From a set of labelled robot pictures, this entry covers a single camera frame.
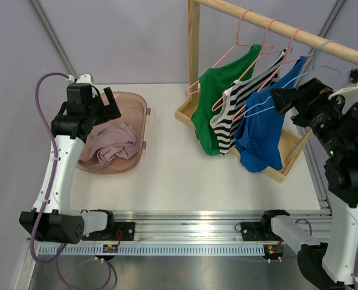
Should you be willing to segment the mauve tank top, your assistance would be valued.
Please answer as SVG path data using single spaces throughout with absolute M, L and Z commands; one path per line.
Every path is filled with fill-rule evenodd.
M 124 121 L 119 127 L 109 122 L 95 126 L 90 133 L 91 149 L 80 155 L 78 163 L 90 169 L 102 169 L 113 160 L 129 160 L 139 151 L 139 136 L 133 126 Z

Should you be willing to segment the pink wire hanger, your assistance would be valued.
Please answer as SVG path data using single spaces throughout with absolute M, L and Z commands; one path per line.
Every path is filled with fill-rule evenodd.
M 267 54 L 272 54 L 272 53 L 277 53 L 280 52 L 281 50 L 273 50 L 273 45 L 272 44 L 266 44 L 266 36 L 267 36 L 267 32 L 269 31 L 270 26 L 277 21 L 277 18 L 272 19 L 269 24 L 267 25 L 264 35 L 263 35 L 263 41 L 261 44 L 261 51 L 259 53 L 259 55 L 257 56 L 257 58 L 247 67 L 247 69 L 242 73 L 242 75 L 238 78 L 238 80 L 241 80 L 242 77 L 244 77 L 253 66 L 255 66 L 255 64 L 257 63 L 258 60 L 260 60 L 261 58 L 263 58 L 264 56 L 266 56 Z M 223 96 L 224 94 L 222 94 L 222 96 L 213 104 L 211 110 L 213 112 L 215 112 L 216 110 L 218 110 L 219 108 L 222 107 L 222 105 L 224 104 L 224 102 L 222 102 L 223 100 Z
M 237 27 L 237 31 L 235 34 L 235 42 L 233 44 L 233 46 L 212 66 L 212 68 L 215 68 L 236 46 L 241 46 L 241 47 L 252 47 L 251 44 L 247 44 L 247 43 L 243 43 L 239 41 L 239 37 L 240 37 L 240 27 L 241 27 L 241 22 L 243 20 L 243 18 L 245 17 L 245 15 L 248 12 L 251 12 L 251 9 L 247 9 L 244 13 L 242 13 L 242 15 L 239 18 L 238 21 L 238 27 Z M 187 97 L 192 96 L 196 93 L 200 92 L 200 83 L 197 80 L 196 82 L 192 83 L 186 90 L 185 90 L 185 95 Z
M 292 37 L 290 38 L 290 41 L 289 41 L 289 44 L 288 44 L 288 47 L 287 47 L 287 51 L 284 55 L 284 58 L 282 60 L 282 62 L 280 63 L 280 65 L 276 68 L 276 70 L 266 79 L 266 81 L 258 88 L 257 92 L 260 92 L 268 83 L 270 83 L 270 81 L 273 80 L 273 77 L 275 76 L 275 74 L 278 73 L 278 71 L 281 69 L 281 67 L 288 61 L 287 61 L 287 58 L 290 56 L 290 54 L 292 53 L 292 42 L 294 41 L 294 38 L 296 37 L 296 35 L 301 31 L 303 30 L 303 28 L 298 28 L 294 34 L 292 35 Z M 233 118 L 232 118 L 232 121 L 237 121 L 239 118 L 243 117 L 244 116 L 244 108 L 246 107 L 246 105 L 243 105 L 234 115 L 233 115 Z

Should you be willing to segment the blue tank top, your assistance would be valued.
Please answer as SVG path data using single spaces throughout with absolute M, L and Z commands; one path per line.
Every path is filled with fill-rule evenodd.
M 253 173 L 267 167 L 283 168 L 278 143 L 284 123 L 284 115 L 278 114 L 270 91 L 294 87 L 308 57 L 301 56 L 293 68 L 273 85 L 253 93 L 246 101 L 248 112 L 238 127 L 234 139 L 240 154 L 240 163 Z

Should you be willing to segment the striped black white tank top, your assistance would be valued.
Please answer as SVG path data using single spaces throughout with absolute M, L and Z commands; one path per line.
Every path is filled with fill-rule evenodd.
M 246 106 L 246 100 L 254 92 L 260 88 L 267 88 L 278 81 L 276 70 L 280 67 L 287 52 L 287 48 L 281 50 L 270 67 L 247 80 L 234 80 L 231 86 L 223 92 L 222 108 L 209 122 L 217 137 L 219 154 L 226 155 L 235 146 L 234 135 L 239 128 L 241 118 L 234 118 L 234 115 Z

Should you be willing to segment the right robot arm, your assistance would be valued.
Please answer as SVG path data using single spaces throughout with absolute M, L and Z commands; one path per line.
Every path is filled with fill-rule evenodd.
M 297 88 L 270 92 L 277 112 L 297 110 L 295 125 L 309 127 L 328 154 L 325 177 L 331 200 L 328 242 L 302 230 L 285 210 L 268 210 L 258 222 L 241 222 L 236 229 L 247 241 L 285 242 L 297 256 L 303 277 L 318 289 L 358 289 L 358 102 L 348 111 L 354 86 L 332 90 L 318 79 Z

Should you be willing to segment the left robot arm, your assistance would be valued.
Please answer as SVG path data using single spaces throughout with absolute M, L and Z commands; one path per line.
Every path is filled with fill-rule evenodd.
M 85 236 L 110 240 L 116 233 L 111 211 L 71 214 L 70 210 L 74 173 L 88 135 L 94 126 L 121 117 L 112 90 L 103 91 L 107 104 L 89 83 L 72 83 L 66 89 L 67 100 L 51 122 L 51 151 L 42 188 L 33 208 L 19 217 L 32 242 L 77 244 Z

